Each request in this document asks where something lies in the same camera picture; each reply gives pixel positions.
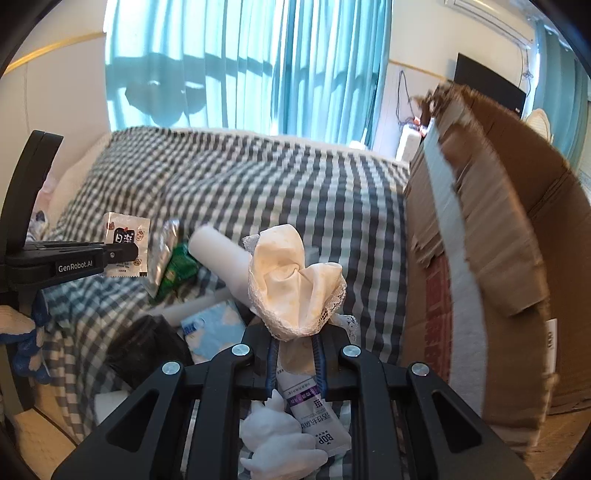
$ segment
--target pillow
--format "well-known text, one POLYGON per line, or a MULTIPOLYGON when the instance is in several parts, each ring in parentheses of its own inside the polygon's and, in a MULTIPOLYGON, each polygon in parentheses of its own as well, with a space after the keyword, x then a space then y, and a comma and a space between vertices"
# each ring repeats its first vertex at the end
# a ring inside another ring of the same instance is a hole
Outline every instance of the pillow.
POLYGON ((70 168, 66 170, 62 178, 58 182, 56 189, 53 192, 49 207, 47 208, 47 221, 51 226, 54 226, 61 216, 62 212, 70 203, 88 175, 91 167, 94 165, 98 156, 103 153, 103 150, 111 141, 111 132, 100 137, 94 145, 92 145, 84 156, 70 168))

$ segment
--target television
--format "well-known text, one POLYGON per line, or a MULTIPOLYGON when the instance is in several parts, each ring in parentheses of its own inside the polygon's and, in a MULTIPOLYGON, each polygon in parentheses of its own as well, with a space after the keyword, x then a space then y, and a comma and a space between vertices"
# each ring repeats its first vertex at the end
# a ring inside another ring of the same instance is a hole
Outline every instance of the television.
POLYGON ((523 113, 526 94, 497 72, 465 55, 457 55, 456 74, 453 81, 468 85, 483 95, 514 112, 518 117, 523 113))

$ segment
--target teal curtain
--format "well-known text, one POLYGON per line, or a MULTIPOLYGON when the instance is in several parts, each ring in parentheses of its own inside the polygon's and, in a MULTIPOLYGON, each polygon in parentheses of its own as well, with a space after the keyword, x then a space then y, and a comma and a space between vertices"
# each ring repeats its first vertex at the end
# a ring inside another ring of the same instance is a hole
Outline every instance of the teal curtain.
POLYGON ((391 0, 285 0, 284 5, 280 132, 371 145, 388 62, 391 0))
POLYGON ((112 129, 246 129, 371 145, 392 0, 110 0, 112 129))
POLYGON ((558 35, 538 23, 540 79, 534 109, 548 115, 554 146, 577 168, 587 132, 589 80, 573 51, 561 44, 558 35))

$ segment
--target gingham blanket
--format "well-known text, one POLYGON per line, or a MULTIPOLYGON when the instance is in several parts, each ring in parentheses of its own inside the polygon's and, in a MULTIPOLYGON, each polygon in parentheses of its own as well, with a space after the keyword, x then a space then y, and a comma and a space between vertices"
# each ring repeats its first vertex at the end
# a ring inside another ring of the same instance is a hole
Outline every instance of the gingham blanket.
MULTIPOLYGON (((338 262, 347 281, 343 312, 361 324, 362 344, 395 362, 406 298, 404 196, 407 169, 333 145, 243 132, 116 132, 49 240, 102 241, 108 211, 148 217, 151 239, 179 218, 182 238, 209 223, 233 241, 282 223, 298 230, 320 260, 338 262)), ((202 269, 178 300, 220 286, 202 269)), ((45 291, 55 320, 46 360, 66 422, 82 440, 94 423, 97 393, 125 388, 103 363, 110 341, 148 296, 137 278, 102 275, 45 291)), ((348 423, 348 407, 341 412, 348 423)), ((318 478, 350 476, 332 459, 318 478)))

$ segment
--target white wall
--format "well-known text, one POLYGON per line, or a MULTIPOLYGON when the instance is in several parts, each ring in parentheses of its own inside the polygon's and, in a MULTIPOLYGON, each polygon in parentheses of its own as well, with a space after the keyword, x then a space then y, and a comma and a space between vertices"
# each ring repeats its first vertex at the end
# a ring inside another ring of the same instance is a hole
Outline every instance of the white wall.
POLYGON ((589 120, 587 122, 587 133, 585 143, 583 144, 583 152, 581 153, 581 160, 579 162, 579 171, 591 176, 591 102, 589 103, 589 120))
POLYGON ((484 23, 446 7, 443 0, 394 2, 391 60, 452 79, 458 53, 519 84, 522 55, 511 40, 484 23))
MULTIPOLYGON (((62 0, 13 61, 56 41, 101 32, 105 8, 106 0, 62 0)), ((0 207, 32 130, 64 136, 52 166, 55 178, 109 131, 104 45, 105 39, 97 38, 60 48, 0 79, 0 207)))
MULTIPOLYGON (((401 130, 395 110, 400 70, 405 71, 408 93, 411 96, 425 95, 441 82, 438 76, 453 78, 458 53, 467 55, 514 85, 519 85, 526 55, 522 57, 520 48, 502 34, 446 7, 444 0, 394 1, 390 60, 412 65, 434 75, 401 68, 394 63, 388 65, 384 101, 373 146, 375 151, 394 156, 398 148, 401 130)), ((521 89, 528 91, 526 80, 521 83, 521 89)), ((400 118, 404 120, 411 116, 411 110, 404 86, 400 91, 400 118)), ((415 113, 419 111, 417 106, 414 110, 415 113)))

